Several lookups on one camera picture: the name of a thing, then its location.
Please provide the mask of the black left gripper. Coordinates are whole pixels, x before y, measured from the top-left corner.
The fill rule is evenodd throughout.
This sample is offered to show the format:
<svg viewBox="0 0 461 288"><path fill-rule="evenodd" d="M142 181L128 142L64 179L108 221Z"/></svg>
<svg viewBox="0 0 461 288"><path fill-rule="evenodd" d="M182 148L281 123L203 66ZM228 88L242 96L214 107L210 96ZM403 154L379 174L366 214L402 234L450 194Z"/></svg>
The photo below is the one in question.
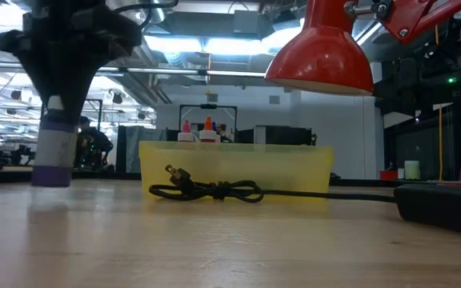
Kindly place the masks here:
<svg viewBox="0 0 461 288"><path fill-rule="evenodd" d="M56 122L78 122L90 84L108 61L130 56L142 43L136 22L108 7L76 11L35 7L22 16L22 29L0 33L0 51L13 55L26 51L77 50L103 59L62 59L56 64L56 80L63 110L57 115L57 89L48 59L20 59L20 63L46 106L45 117Z"/></svg>

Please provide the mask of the large purple food coloring bottle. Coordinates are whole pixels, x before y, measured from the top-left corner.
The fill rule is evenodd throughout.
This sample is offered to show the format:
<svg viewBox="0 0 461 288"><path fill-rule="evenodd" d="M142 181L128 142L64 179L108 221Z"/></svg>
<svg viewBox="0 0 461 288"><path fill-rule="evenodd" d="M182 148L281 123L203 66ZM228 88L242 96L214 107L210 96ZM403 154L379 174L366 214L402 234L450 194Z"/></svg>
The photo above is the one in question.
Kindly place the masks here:
<svg viewBox="0 0 461 288"><path fill-rule="evenodd" d="M75 126L66 120L66 111L58 95L49 98L40 121L38 144L32 168L31 184L41 187L68 187L74 163Z"/></svg>

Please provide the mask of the large pink food coloring bottle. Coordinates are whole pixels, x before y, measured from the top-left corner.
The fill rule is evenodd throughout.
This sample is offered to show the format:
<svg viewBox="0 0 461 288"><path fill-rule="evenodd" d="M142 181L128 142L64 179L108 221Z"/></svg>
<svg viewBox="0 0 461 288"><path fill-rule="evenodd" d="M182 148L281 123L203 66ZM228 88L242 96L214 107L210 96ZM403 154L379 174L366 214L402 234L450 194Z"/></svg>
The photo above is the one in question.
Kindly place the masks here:
<svg viewBox="0 0 461 288"><path fill-rule="evenodd" d="M193 142L194 141L194 134L190 128L190 122L185 120L182 124L182 129L178 133L178 142Z"/></svg>

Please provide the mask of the large orange food coloring bottle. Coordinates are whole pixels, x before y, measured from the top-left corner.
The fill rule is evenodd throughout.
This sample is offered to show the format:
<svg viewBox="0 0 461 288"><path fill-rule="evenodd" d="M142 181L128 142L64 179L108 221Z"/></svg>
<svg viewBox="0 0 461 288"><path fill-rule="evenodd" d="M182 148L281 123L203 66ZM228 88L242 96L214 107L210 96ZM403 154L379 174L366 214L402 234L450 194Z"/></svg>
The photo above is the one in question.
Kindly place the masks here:
<svg viewBox="0 0 461 288"><path fill-rule="evenodd" d="M204 122L204 127L198 132L200 142L219 142L219 135L213 129L211 116L207 116Z"/></svg>

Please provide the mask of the person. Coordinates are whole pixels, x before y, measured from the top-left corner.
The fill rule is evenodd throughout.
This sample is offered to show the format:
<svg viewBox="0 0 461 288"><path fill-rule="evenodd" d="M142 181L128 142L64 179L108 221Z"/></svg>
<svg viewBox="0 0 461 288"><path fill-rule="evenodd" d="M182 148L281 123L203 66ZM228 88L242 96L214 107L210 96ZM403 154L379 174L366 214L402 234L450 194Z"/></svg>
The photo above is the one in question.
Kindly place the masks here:
<svg viewBox="0 0 461 288"><path fill-rule="evenodd" d="M218 123L216 125L216 132L217 135L220 137L220 142L232 142L231 138L229 137L228 133L226 132L226 125L222 123Z"/></svg>
<svg viewBox="0 0 461 288"><path fill-rule="evenodd" d="M108 154L113 149L110 139L96 127L90 125L90 119L81 116L78 123L80 132L76 143L74 166L89 166L94 170L107 164Z"/></svg>

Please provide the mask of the bright ceiling light panel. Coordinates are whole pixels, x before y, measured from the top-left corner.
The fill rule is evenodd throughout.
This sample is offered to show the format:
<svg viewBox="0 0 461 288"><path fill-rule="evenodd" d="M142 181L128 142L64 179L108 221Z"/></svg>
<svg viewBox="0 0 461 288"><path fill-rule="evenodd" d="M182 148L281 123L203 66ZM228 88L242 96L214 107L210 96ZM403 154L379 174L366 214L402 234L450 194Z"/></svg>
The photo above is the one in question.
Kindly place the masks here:
<svg viewBox="0 0 461 288"><path fill-rule="evenodd" d="M275 54L287 40L276 33L265 38L243 35L191 36L176 34L145 34L145 43L151 50L164 54L204 53L216 55Z"/></svg>

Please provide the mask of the long fluorescent light strip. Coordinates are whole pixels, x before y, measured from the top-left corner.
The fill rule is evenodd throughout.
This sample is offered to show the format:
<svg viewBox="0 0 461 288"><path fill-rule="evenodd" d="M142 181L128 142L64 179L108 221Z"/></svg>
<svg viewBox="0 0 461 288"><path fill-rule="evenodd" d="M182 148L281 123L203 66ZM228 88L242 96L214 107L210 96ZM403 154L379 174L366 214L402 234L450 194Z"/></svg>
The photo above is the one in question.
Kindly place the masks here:
<svg viewBox="0 0 461 288"><path fill-rule="evenodd" d="M136 67L102 67L98 72L103 73L139 73L139 74L172 74L196 76L228 76L244 78L264 78L265 72L233 71L233 70L191 70L166 68L136 68Z"/></svg>

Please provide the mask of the yellow translucent plastic bin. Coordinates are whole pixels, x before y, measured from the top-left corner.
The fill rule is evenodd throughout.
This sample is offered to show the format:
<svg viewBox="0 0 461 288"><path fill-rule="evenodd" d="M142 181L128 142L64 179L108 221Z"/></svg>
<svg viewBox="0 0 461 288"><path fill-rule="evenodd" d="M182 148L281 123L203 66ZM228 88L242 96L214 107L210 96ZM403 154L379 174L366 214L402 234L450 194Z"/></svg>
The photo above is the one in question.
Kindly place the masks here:
<svg viewBox="0 0 461 288"><path fill-rule="evenodd" d="M326 193L334 164L329 146L143 141L138 152L145 193L170 182L168 165L195 182L251 180L264 190Z"/></svg>

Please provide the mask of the red desk lamp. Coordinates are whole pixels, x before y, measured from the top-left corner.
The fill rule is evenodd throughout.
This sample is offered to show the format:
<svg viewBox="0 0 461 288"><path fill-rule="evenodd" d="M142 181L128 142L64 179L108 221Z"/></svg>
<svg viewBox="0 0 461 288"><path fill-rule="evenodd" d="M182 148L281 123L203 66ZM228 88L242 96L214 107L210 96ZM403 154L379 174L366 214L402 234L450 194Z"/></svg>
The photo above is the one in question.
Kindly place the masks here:
<svg viewBox="0 0 461 288"><path fill-rule="evenodd" d="M461 11L461 0L375 0L368 8L357 0L307 0L302 31L269 65L265 79L281 86L342 95L370 95L371 68L351 37L355 17L374 14L401 43ZM394 203L402 219L461 233L461 184L405 184L391 196L329 194L321 198Z"/></svg>

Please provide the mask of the pale green cup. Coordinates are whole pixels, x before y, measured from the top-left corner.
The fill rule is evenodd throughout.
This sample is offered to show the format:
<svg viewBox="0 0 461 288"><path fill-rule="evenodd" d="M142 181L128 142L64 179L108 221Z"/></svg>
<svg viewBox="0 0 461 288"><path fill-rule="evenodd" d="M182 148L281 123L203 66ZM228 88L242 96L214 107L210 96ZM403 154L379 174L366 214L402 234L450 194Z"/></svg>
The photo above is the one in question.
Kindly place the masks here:
<svg viewBox="0 0 461 288"><path fill-rule="evenodd" d="M404 178L406 180L420 180L419 161L407 160L404 162Z"/></svg>

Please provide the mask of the silver ventilation duct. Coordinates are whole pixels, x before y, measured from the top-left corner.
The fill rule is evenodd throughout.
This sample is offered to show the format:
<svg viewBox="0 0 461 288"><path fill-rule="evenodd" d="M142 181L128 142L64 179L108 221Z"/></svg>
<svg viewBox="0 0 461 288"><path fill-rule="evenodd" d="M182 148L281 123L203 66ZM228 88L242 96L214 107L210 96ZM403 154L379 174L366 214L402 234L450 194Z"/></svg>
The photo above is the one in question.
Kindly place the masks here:
<svg viewBox="0 0 461 288"><path fill-rule="evenodd" d="M150 0L151 4L163 4L165 0ZM166 11L163 8L154 8L149 11L150 24L157 24L165 20Z"/></svg>

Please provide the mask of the black gantry frame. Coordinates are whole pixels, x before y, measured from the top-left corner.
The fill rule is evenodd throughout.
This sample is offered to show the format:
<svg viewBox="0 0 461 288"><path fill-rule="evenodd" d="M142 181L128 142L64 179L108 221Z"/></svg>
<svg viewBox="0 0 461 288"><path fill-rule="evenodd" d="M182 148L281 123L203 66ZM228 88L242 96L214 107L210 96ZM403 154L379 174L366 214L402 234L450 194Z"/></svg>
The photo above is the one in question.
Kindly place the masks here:
<svg viewBox="0 0 461 288"><path fill-rule="evenodd" d="M237 106L218 106L216 104L199 104L199 105L190 105L190 104L182 104L179 106L178 111L178 128L179 132L182 129L182 124L186 120L186 116L191 112L193 108L199 108L201 110L224 110L226 112L227 109L231 109L234 111L234 114L230 114L230 118L234 121L234 126L237 127L237 115L238 115L238 107ZM194 134L194 142L200 142L198 138L198 134Z"/></svg>

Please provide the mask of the black aluminium table frame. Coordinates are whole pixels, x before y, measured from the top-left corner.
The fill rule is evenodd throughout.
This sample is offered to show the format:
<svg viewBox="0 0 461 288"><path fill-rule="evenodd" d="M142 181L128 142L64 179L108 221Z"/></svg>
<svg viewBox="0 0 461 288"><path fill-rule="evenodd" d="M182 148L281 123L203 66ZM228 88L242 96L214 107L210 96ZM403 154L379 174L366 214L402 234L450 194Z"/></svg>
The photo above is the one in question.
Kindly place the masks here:
<svg viewBox="0 0 461 288"><path fill-rule="evenodd" d="M136 180L141 181L140 173L110 173L94 171L73 171L72 179L106 179L106 180ZM404 184L436 185L437 182L408 181L408 180L369 180L369 179L343 179L330 177L330 186L360 186L360 187L397 187Z"/></svg>

